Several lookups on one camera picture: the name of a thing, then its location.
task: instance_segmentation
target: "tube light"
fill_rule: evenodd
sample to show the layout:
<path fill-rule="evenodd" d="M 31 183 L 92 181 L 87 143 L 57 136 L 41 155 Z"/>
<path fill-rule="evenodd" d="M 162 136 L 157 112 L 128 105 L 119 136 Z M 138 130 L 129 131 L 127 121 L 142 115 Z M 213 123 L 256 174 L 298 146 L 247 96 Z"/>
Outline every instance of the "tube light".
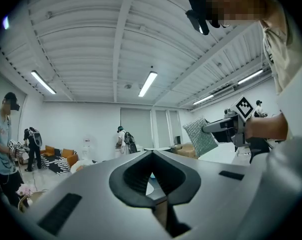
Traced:
<path fill-rule="evenodd" d="M 158 73 L 154 72 L 154 71 L 150 71 L 147 79 L 145 80 L 145 83 L 139 93 L 139 97 L 143 97 L 147 90 L 149 89 L 149 87 L 152 85 L 153 81 L 156 79 L 156 77 L 158 76 Z"/>
<path fill-rule="evenodd" d="M 261 69 L 261 70 L 259 70 L 258 72 L 256 72 L 256 73 L 254 73 L 254 74 L 248 76 L 248 77 L 245 78 L 245 79 L 242 79 L 242 80 L 239 81 L 237 84 L 238 84 L 238 85 L 241 85 L 241 84 L 243 84 L 244 82 L 246 82 L 246 81 L 248 81 L 248 80 L 250 80 L 250 79 L 256 77 L 257 75 L 260 75 L 262 72 L 263 72 L 263 69 Z"/>
<path fill-rule="evenodd" d="M 38 80 L 38 82 L 44 86 L 45 89 L 47 89 L 50 93 L 52 94 L 56 94 L 57 92 L 55 90 L 53 90 L 47 83 L 46 81 L 38 74 L 37 71 L 33 70 L 31 72 L 32 76 Z"/>
<path fill-rule="evenodd" d="M 199 103 L 205 102 L 205 101 L 207 101 L 207 100 L 209 100 L 209 99 L 211 99 L 211 98 L 213 98 L 213 97 L 214 97 L 214 95 L 210 95 L 210 96 L 208 96 L 208 97 L 205 97 L 205 98 L 203 98 L 203 99 L 200 99 L 200 100 L 196 101 L 195 103 L 193 103 L 193 105 L 197 105 L 197 104 L 199 104 Z"/>
<path fill-rule="evenodd" d="M 9 18 L 8 16 L 6 16 L 3 21 L 2 21 L 2 25 L 4 27 L 5 30 L 7 30 L 9 28 Z"/>

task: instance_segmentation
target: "white corrugated ceiling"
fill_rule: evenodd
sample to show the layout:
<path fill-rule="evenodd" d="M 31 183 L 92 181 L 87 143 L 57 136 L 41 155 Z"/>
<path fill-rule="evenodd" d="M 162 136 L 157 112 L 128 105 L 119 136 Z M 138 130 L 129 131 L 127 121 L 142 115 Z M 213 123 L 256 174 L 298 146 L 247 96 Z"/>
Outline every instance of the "white corrugated ceiling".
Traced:
<path fill-rule="evenodd" d="M 188 0 L 25 0 L 0 32 L 0 51 L 46 101 L 192 108 L 260 68 L 262 31 L 209 26 L 204 36 L 186 17 L 190 8 Z M 158 77 L 140 98 L 150 71 Z"/>

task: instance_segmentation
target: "zebra print blanket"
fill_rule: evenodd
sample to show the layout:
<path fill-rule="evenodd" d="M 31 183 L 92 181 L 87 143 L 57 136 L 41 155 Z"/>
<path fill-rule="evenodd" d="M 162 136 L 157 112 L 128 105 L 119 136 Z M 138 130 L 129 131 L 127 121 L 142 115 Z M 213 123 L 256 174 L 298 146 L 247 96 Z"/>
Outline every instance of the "zebra print blanket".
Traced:
<path fill-rule="evenodd" d="M 67 159 L 62 156 L 45 156 L 41 155 L 41 166 L 55 172 L 57 175 L 70 174 L 70 168 Z"/>

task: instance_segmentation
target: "blue light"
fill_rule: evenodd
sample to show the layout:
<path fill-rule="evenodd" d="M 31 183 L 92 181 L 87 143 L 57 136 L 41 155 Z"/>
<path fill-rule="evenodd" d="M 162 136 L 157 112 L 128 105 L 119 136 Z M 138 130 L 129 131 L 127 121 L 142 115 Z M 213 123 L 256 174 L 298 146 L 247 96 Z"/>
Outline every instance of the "blue light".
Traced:
<path fill-rule="evenodd" d="M 9 19 L 8 16 L 6 16 L 3 21 L 2 21 L 3 27 L 5 30 L 7 30 L 9 28 Z"/>

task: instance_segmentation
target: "person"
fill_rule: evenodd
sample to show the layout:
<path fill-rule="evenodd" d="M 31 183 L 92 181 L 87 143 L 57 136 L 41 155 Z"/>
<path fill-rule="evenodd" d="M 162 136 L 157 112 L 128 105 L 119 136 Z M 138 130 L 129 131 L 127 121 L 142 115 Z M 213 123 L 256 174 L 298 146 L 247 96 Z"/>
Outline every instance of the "person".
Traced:
<path fill-rule="evenodd" d="M 268 116 L 267 113 L 264 113 L 264 112 L 263 112 L 263 109 L 262 109 L 262 107 L 261 107 L 261 104 L 262 104 L 262 101 L 258 99 L 258 100 L 256 101 L 256 108 L 255 108 L 255 110 L 254 110 L 254 116 L 255 116 L 256 118 L 266 118 L 266 117 Z"/>
<path fill-rule="evenodd" d="M 0 108 L 0 187 L 11 205 L 18 207 L 20 198 L 16 191 L 23 180 L 14 162 L 14 152 L 9 147 L 11 140 L 11 110 L 19 110 L 17 97 L 8 92 L 2 101 Z"/>
<path fill-rule="evenodd" d="M 40 147 L 36 145 L 35 139 L 33 137 L 33 133 L 37 132 L 33 127 L 24 130 L 24 145 L 28 145 L 29 141 L 29 159 L 27 161 L 27 168 L 24 169 L 26 172 L 32 172 L 32 164 L 36 155 L 36 165 L 38 169 L 41 169 L 41 155 L 40 155 Z"/>
<path fill-rule="evenodd" d="M 117 133 L 119 133 L 118 138 L 117 138 L 117 145 L 119 147 L 121 147 L 120 148 L 121 154 L 122 155 L 129 154 L 130 153 L 129 150 L 128 150 L 129 147 L 128 147 L 128 145 L 125 142 L 125 135 L 126 135 L 125 129 L 122 126 L 119 126 L 117 128 Z"/>
<path fill-rule="evenodd" d="M 223 26 L 259 21 L 263 30 L 263 50 L 277 94 L 301 68 L 302 37 L 294 20 L 277 0 L 205 0 L 198 10 L 206 17 L 213 15 Z M 253 117 L 245 125 L 246 139 L 285 140 L 287 134 L 288 123 L 282 112 L 272 118 Z"/>

